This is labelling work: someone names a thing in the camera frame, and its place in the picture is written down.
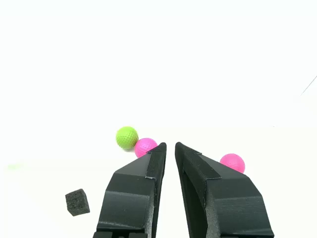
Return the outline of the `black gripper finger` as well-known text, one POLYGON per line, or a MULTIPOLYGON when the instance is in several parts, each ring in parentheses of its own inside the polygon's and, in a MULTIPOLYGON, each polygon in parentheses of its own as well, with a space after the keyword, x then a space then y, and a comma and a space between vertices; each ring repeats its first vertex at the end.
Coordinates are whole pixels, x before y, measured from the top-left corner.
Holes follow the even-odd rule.
POLYGON ((175 145, 191 238, 272 238, 264 200, 248 176, 175 145))
POLYGON ((95 238, 154 238, 166 144, 118 169, 105 190, 95 238))

